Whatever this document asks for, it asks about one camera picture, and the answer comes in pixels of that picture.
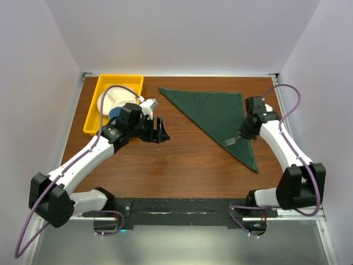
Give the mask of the silver metal fork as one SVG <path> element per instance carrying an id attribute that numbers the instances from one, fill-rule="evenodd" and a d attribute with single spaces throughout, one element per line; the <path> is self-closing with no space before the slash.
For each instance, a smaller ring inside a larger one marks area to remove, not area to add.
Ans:
<path id="1" fill-rule="evenodd" d="M 223 144 L 225 146 L 235 145 L 237 141 L 240 140 L 241 138 L 242 138 L 241 136 L 232 137 L 230 139 L 224 140 Z"/>

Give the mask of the dark green cloth napkin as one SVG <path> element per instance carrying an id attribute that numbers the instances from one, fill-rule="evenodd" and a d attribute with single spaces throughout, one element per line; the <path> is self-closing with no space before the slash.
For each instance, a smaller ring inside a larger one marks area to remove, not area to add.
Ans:
<path id="1" fill-rule="evenodd" d="M 224 141 L 238 136 L 244 121 L 241 93 L 181 91 L 164 87 L 159 87 L 159 92 L 240 163 L 259 172 L 249 140 L 240 139 L 229 146 L 224 144 Z"/>

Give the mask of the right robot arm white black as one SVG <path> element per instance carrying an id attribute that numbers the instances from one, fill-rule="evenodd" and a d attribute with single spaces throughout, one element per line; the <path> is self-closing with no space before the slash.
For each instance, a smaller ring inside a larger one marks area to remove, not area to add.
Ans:
<path id="1" fill-rule="evenodd" d="M 265 208 L 300 211 L 314 207 L 315 215 L 322 203 L 326 169 L 306 156 L 287 130 L 273 108 L 262 97 L 245 100 L 246 118 L 239 129 L 239 136 L 255 140 L 260 136 L 275 154 L 283 175 L 275 188 L 252 190 L 245 201 L 250 216 L 257 217 Z"/>

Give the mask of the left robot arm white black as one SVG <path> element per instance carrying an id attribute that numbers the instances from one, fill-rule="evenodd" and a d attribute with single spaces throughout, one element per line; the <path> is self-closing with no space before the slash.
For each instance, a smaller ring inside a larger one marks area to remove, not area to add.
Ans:
<path id="1" fill-rule="evenodd" d="M 36 174 L 30 185 L 29 208 L 55 228 L 73 215 L 96 211 L 109 216 L 115 197 L 104 188 L 75 193 L 74 190 L 99 164 L 117 153 L 133 138 L 160 144 L 170 139 L 162 117 L 154 117 L 158 102 L 148 99 L 125 104 L 118 116 L 102 126 L 91 141 L 61 167 L 47 175 Z"/>

